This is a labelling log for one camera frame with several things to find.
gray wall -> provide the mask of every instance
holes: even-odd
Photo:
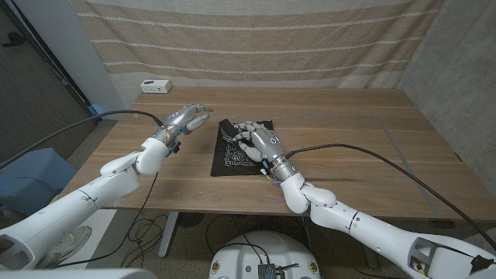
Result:
[[[496,2],[445,0],[399,88],[496,197]]]
[[[98,112],[124,109],[70,0],[14,1]]]

black fabric with white pattern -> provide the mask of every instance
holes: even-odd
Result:
[[[258,122],[264,124],[266,128],[273,129],[272,121]],[[255,175],[261,174],[260,169],[264,168],[262,163],[253,162],[239,148],[237,142],[229,142],[239,130],[233,127],[228,119],[219,122],[219,131],[217,132],[217,144],[215,145],[214,159],[212,162],[212,171],[210,175],[229,176],[229,175]]]

shoe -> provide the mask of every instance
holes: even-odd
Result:
[[[76,254],[91,235],[89,226],[80,226],[50,249],[36,268],[55,267],[58,263]]]

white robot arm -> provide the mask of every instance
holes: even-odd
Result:
[[[270,172],[281,181],[286,204],[294,213],[310,208],[315,224],[351,235],[413,278],[467,278],[479,270],[489,271],[489,276],[496,274],[495,255],[452,237],[405,231],[344,205],[331,191],[305,181],[284,157],[274,131],[255,122],[235,127],[241,133],[233,140],[252,160],[269,162]],[[254,147],[242,139],[250,140]]]
[[[43,255],[99,208],[140,186],[138,174],[152,175],[164,159],[178,151],[177,137],[200,127],[212,112],[205,105],[186,105],[164,120],[155,134],[134,152],[100,170],[101,177],[42,208],[30,217],[0,230],[0,265],[10,270],[33,269]]]

black cable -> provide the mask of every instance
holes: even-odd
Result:
[[[207,229],[205,230],[205,242],[207,243],[207,247],[208,247],[208,250],[210,250],[210,253],[212,253],[212,255],[215,255],[214,251],[212,250],[212,248],[210,247],[210,242],[208,241],[208,231],[210,230],[210,226],[213,224],[213,222],[215,222],[217,219],[223,217],[223,216],[228,216],[232,219],[232,221],[234,222],[234,226],[236,227],[236,230],[237,232],[240,234],[240,235],[243,235],[243,237],[245,238],[246,240],[246,245],[250,245],[252,246],[252,249],[253,251],[255,251],[255,253],[257,254],[259,260],[260,260],[260,264],[263,264],[264,262],[262,261],[262,257],[260,256],[260,254],[255,250],[254,247],[256,247],[256,245],[253,245],[250,243],[250,241],[248,241],[248,238],[246,238],[246,235],[244,233],[241,233],[241,231],[239,230],[238,228],[238,225],[236,224],[236,220],[234,219],[234,217],[232,217],[231,215],[219,215],[217,217],[215,217],[207,226]],[[267,263],[270,263],[270,260],[269,260],[269,255],[267,253],[265,253],[265,256],[267,258]]]
[[[140,224],[138,229],[136,230],[136,233],[135,233],[135,238],[131,239],[129,234],[128,234],[128,239],[134,243],[136,243],[138,245],[137,248],[131,250],[130,252],[128,252],[128,254],[126,255],[126,257],[124,258],[124,260],[122,261],[121,263],[121,267],[124,265],[124,263],[126,262],[126,260],[131,256],[133,255],[138,249],[141,250],[141,253],[138,253],[127,265],[126,267],[129,267],[135,260],[139,259],[140,257],[142,258],[142,261],[141,261],[141,266],[140,267],[143,267],[143,260],[144,260],[144,255],[151,252],[153,250],[153,248],[155,248],[157,246],[157,244],[160,242],[160,239],[161,239],[161,236],[164,234],[164,229],[162,229],[159,225],[156,224],[156,221],[158,218],[160,217],[167,217],[166,215],[164,214],[160,214],[158,216],[156,216],[155,218],[153,219],[141,219],[141,220],[138,220],[136,221],[134,224],[132,224],[132,226],[134,226],[135,224],[137,224],[138,222],[142,222],[142,221],[146,221],[147,223],[146,224]],[[145,228],[146,227],[146,230],[145,232],[143,232],[141,235],[140,235],[140,230]],[[152,227],[156,227],[159,229],[159,232],[158,234],[156,234],[151,240],[149,240],[148,242],[146,243],[143,243],[142,244],[142,241],[143,241],[143,237],[146,236],[148,234],[148,232],[150,231],[150,229]],[[149,247],[147,247],[146,249],[144,249],[144,247],[148,244],[152,243]]]
[[[155,174],[155,179],[153,179],[153,182],[152,182],[152,186],[150,187],[150,190],[148,191],[148,195],[146,196],[146,199],[145,199],[145,202],[143,203],[143,205],[141,206],[141,208],[139,209],[138,211],[138,214],[136,214],[136,217],[134,217],[134,220],[133,220],[133,224],[136,222],[136,220],[138,219],[138,216],[140,216],[140,213],[143,211],[143,208],[145,207],[146,205],[146,202],[148,202],[148,198],[150,197],[150,194],[152,193],[152,189],[153,189],[153,186],[155,185],[155,181],[157,180],[157,177],[158,177],[158,172],[157,174]],[[85,263],[90,263],[92,261],[96,261],[96,260],[101,260],[103,258],[106,258],[108,256],[111,256],[112,254],[114,254],[115,252],[117,252],[119,249],[121,249],[122,245],[124,244],[124,242],[126,241],[126,238],[129,237],[129,232],[131,232],[131,228],[133,226],[130,226],[129,229],[127,230],[127,233],[126,233],[126,237],[124,237],[122,239],[122,242],[119,244],[119,246],[117,248],[115,248],[115,250],[113,250],[112,252],[106,254],[106,255],[103,255],[103,256],[100,256],[100,257],[96,257],[95,259],[89,259],[89,260],[80,260],[80,261],[77,261],[77,262],[73,262],[73,263],[64,263],[64,264],[61,264],[55,268],[59,268],[59,267],[68,267],[68,266],[71,266],[71,265],[74,265],[74,264],[85,264]]]
[[[356,272],[358,272],[359,274],[363,274],[363,275],[368,276],[368,277],[383,278],[383,279],[406,279],[406,278],[403,278],[403,277],[389,277],[389,276],[381,276],[381,275],[375,275],[375,274],[368,274],[368,273],[365,273],[365,272],[359,270],[356,267],[354,267],[353,269]]]
[[[220,247],[220,248],[219,248],[219,250],[221,250],[221,249],[222,249],[222,248],[224,248],[224,247],[227,247],[227,246],[234,246],[234,245],[251,246],[252,248],[256,247],[256,248],[258,248],[258,249],[262,250],[262,251],[265,253],[265,257],[267,258],[267,264],[270,264],[269,254],[268,254],[267,252],[265,252],[264,248],[262,248],[262,247],[260,247],[260,246],[258,246],[258,245],[256,245],[256,244],[248,244],[248,243],[229,243],[229,244],[226,244],[226,245],[224,245],[224,246]]]
[[[465,221],[467,221],[471,226],[473,226],[473,228],[476,229],[482,235],[482,237],[484,237],[486,239],[486,241],[493,247],[493,249],[496,250],[496,242],[483,229],[481,229],[479,227],[479,225],[476,224],[468,215],[466,215],[461,210],[459,210],[454,204],[452,204],[450,201],[446,200],[442,195],[438,194],[436,191],[434,191],[432,188],[430,188],[427,184],[425,184],[420,179],[418,179],[415,175],[410,174],[409,172],[407,172],[406,170],[404,170],[402,167],[400,167],[397,164],[389,161],[388,159],[382,157],[381,155],[379,155],[377,153],[374,153],[374,152],[372,152],[370,150],[366,150],[366,149],[361,148],[361,147],[358,147],[358,146],[352,146],[352,145],[349,145],[349,144],[331,143],[331,144],[325,144],[325,145],[321,145],[321,146],[307,147],[307,148],[302,148],[302,149],[299,149],[299,150],[294,150],[294,151],[289,152],[285,156],[286,156],[286,159],[289,159],[290,157],[292,157],[296,153],[310,151],[310,150],[317,150],[317,149],[322,149],[322,148],[327,148],[327,147],[345,147],[345,148],[350,148],[350,149],[353,149],[353,150],[358,150],[358,151],[367,153],[369,155],[372,155],[372,156],[374,156],[374,157],[376,157],[376,158],[384,161],[388,165],[390,165],[393,168],[397,169],[398,171],[402,172],[404,175],[410,177],[413,181],[417,182],[425,190],[427,190],[431,194],[435,195],[436,198],[438,198],[441,202],[444,202],[446,205],[448,205],[452,210],[454,210],[456,213],[458,213],[458,215],[462,216],[462,218],[465,219]]]
[[[19,159],[22,155],[28,153],[29,151],[31,151],[33,148],[39,146],[40,144],[46,142],[47,140],[53,138],[54,136],[60,134],[60,133],[63,133],[75,126],[78,126],[84,122],[87,122],[87,121],[90,121],[90,120],[93,120],[93,119],[99,119],[101,118],[102,116],[106,116],[106,115],[113,115],[113,114],[119,114],[119,113],[136,113],[136,114],[141,114],[141,115],[146,115],[146,116],[149,116],[151,117],[155,123],[158,125],[158,126],[163,126],[164,124],[162,123],[162,121],[160,121],[160,119],[158,119],[155,115],[152,115],[148,112],[141,112],[141,111],[136,111],[136,110],[116,110],[116,111],[110,111],[110,112],[103,112],[103,113],[100,113],[100,114],[97,114],[97,115],[93,115],[92,117],[88,117],[86,119],[83,119],[81,121],[78,121],[76,123],[73,123],[73,124],[70,124],[69,126],[66,126],[65,128],[62,128],[58,131],[56,131],[55,133],[51,133],[50,135],[44,137],[43,139],[39,140],[38,142],[34,143],[32,146],[24,149],[23,151],[17,153],[14,157],[11,157],[10,159],[7,159],[5,161],[3,161],[1,164],[0,164],[0,169],[2,169],[3,167],[5,167],[6,165],[10,164],[11,162]]]

